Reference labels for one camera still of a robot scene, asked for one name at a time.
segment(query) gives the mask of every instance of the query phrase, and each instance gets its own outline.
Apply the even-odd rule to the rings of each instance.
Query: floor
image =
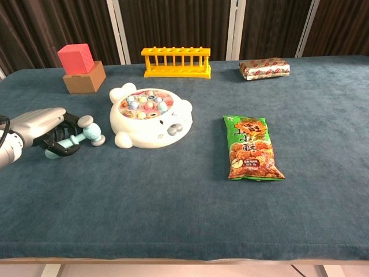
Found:
[[[295,265],[306,277],[325,277]],[[0,265],[0,277],[40,277],[44,265]],[[345,277],[369,277],[369,265],[343,265]],[[58,277],[301,277],[290,265],[65,265]]]

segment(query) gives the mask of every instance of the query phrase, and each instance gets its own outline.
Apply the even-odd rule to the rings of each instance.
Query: cardboard box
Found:
[[[90,48],[87,43],[67,44],[58,51],[66,74],[84,74],[94,66]]]
[[[65,74],[64,83],[70,94],[96,93],[106,78],[103,63],[95,62],[89,73]]]

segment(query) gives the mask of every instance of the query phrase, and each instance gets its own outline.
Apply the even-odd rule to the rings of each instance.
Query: yellow test tube rack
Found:
[[[212,68],[209,65],[210,48],[144,48],[141,55],[145,57],[146,71],[144,77],[187,77],[210,79]],[[150,63],[150,57],[155,58],[155,63]],[[158,57],[163,57],[164,62],[159,63]],[[190,57],[190,63],[185,63],[185,57]]]

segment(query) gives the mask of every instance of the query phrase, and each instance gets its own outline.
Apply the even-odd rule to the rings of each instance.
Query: brown box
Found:
[[[106,78],[103,63],[95,62],[89,73],[65,74],[64,83],[70,94],[96,93]]]

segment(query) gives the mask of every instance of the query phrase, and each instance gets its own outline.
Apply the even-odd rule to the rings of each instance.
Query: brown wrapped box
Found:
[[[240,62],[239,69],[247,81],[289,76],[289,64],[281,58],[253,59]]]
[[[95,62],[89,73],[65,74],[64,83],[70,94],[96,93],[106,78],[103,63]]]

